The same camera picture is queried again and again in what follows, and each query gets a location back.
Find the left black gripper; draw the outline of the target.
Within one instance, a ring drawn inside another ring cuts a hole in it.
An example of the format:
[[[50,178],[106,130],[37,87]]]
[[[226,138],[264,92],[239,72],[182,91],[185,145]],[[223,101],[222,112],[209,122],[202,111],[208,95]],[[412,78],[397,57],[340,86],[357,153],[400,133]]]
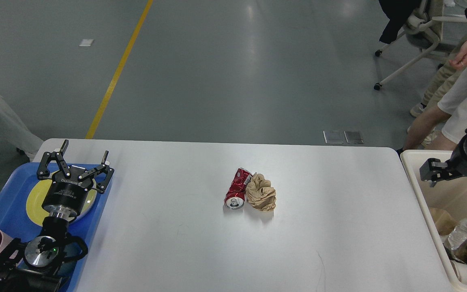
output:
[[[69,168],[63,157],[69,145],[64,140],[59,151],[45,152],[39,163],[37,179],[44,180],[50,176],[48,165],[55,161],[59,170],[51,177],[50,186],[41,204],[49,216],[67,221],[74,221],[85,215],[96,201],[96,191],[104,193],[114,175],[114,169],[106,164],[109,151],[104,152],[100,165],[90,170],[85,168]],[[102,182],[94,180],[99,174],[105,174]]]

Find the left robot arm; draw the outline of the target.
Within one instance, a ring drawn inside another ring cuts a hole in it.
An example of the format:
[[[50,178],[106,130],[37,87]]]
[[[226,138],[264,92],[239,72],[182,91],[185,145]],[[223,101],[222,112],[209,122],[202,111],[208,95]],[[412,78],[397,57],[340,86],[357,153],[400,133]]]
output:
[[[69,142],[17,168],[0,192],[0,292],[73,292],[106,201],[111,168],[67,164]]]

